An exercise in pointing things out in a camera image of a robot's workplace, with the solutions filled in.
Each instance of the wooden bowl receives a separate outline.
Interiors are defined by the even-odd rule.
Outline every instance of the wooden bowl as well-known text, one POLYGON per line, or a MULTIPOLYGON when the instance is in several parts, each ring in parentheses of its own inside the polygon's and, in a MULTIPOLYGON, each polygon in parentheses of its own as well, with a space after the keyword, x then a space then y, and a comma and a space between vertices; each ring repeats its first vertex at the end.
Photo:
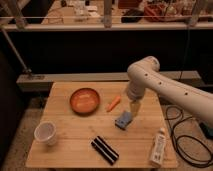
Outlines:
POLYGON ((98 108, 99 104, 100 96, 92 88, 78 89, 70 97, 72 110, 81 116, 91 114, 98 108))

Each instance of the wooden table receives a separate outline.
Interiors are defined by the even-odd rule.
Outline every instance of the wooden table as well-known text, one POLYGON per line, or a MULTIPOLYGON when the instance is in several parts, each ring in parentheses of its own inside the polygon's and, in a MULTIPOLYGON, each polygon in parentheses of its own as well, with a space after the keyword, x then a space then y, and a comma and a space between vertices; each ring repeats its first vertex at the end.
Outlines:
MULTIPOLYGON (((130 111, 125 94, 127 82, 57 82, 53 84, 41 121, 52 121, 57 127, 58 143, 47 147, 33 141, 26 162, 33 168, 152 168, 149 155, 153 139, 166 124, 157 95, 147 89, 138 115, 125 131, 115 126, 115 119, 124 110, 130 111), (100 95, 99 108, 88 117, 76 115, 70 108, 71 94, 90 87, 100 95), (106 106, 117 95, 122 100, 111 112, 106 106), (91 146, 96 136, 103 137, 120 155, 109 165, 91 146)), ((169 138, 163 168, 176 168, 177 159, 169 138)))

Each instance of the orange carrot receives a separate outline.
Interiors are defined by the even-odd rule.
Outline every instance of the orange carrot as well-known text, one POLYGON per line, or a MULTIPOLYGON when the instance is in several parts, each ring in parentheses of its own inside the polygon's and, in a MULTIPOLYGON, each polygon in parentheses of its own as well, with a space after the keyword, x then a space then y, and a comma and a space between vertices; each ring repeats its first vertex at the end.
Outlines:
POLYGON ((110 112, 118 103, 120 103, 121 101, 121 96, 117 95, 113 101, 109 104, 109 106, 107 106, 107 112, 110 112))

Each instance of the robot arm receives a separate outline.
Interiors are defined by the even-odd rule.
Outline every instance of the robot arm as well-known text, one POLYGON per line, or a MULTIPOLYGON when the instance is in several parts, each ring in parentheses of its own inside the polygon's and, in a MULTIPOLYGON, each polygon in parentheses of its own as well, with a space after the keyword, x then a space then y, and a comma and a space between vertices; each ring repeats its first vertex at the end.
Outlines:
POLYGON ((150 88, 213 128, 213 94, 164 77, 157 73, 159 68, 153 56, 131 64, 127 70, 130 79, 127 96, 139 100, 145 89, 150 88))

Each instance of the white cup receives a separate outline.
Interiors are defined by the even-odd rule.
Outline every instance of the white cup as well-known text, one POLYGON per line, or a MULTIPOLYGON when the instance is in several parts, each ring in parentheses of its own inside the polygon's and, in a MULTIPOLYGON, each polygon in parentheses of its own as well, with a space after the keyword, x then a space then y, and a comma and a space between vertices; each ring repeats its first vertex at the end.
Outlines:
POLYGON ((38 142, 54 145, 57 142, 55 125, 52 122, 40 123, 34 131, 34 137, 38 142))

